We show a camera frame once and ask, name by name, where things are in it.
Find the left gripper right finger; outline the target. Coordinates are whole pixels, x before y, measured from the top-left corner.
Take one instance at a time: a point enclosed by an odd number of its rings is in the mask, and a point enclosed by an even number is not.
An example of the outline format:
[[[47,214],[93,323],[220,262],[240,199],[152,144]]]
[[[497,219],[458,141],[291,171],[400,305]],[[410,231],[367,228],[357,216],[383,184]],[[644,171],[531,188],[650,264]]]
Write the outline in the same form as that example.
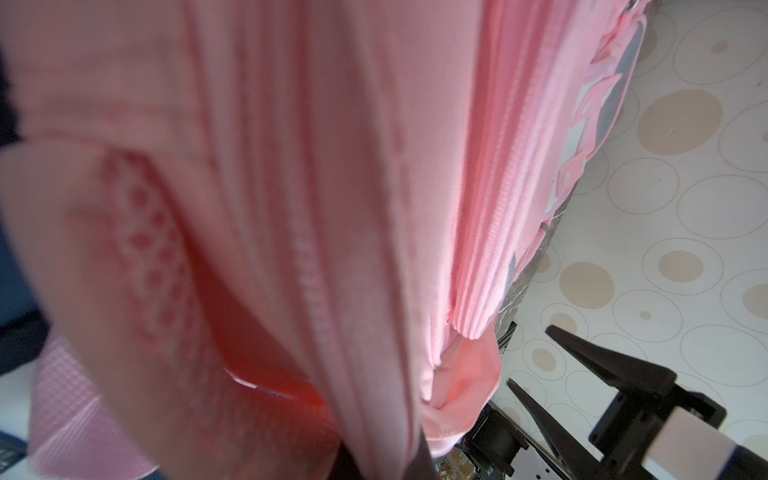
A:
[[[407,480],[439,480],[434,460],[430,454],[424,434],[420,435],[419,446],[413,461],[407,468]]]

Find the pink backpack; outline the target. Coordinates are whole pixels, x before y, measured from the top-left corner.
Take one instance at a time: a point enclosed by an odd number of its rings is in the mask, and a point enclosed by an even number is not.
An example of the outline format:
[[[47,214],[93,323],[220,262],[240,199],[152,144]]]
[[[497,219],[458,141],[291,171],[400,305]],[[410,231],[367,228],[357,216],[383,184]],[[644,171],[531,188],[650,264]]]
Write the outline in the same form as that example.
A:
[[[365,479],[497,390],[642,1],[5,1],[50,479]]]

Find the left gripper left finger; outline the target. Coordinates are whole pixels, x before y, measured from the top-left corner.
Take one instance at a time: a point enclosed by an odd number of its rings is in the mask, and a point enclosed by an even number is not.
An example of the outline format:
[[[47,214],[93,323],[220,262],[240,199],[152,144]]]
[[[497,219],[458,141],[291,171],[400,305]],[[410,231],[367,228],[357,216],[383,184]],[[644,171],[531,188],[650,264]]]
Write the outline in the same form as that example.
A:
[[[333,467],[327,477],[328,480],[364,480],[357,462],[353,458],[345,444],[341,444],[337,452]]]

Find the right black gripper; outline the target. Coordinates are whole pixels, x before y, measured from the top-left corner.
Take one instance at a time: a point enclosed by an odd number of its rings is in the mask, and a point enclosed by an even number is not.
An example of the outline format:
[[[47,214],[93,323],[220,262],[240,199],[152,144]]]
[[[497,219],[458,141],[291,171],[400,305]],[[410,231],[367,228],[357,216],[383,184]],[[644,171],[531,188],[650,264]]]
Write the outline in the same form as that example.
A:
[[[555,325],[545,333],[605,384],[620,390],[589,436],[603,454],[600,463],[522,387],[506,380],[572,479],[605,479],[606,472],[610,479],[651,479],[642,454],[675,408],[715,428],[726,417],[726,409],[707,395],[675,386],[677,374],[669,368],[595,345]]]

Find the navy blue backpack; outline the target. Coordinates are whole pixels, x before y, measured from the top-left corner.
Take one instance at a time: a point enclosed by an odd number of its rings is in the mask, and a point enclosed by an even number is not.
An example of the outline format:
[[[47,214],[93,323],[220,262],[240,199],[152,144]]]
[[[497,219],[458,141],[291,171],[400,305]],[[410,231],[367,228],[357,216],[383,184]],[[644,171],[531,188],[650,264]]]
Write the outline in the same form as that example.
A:
[[[37,359],[48,333],[49,325],[1,232],[1,375]]]

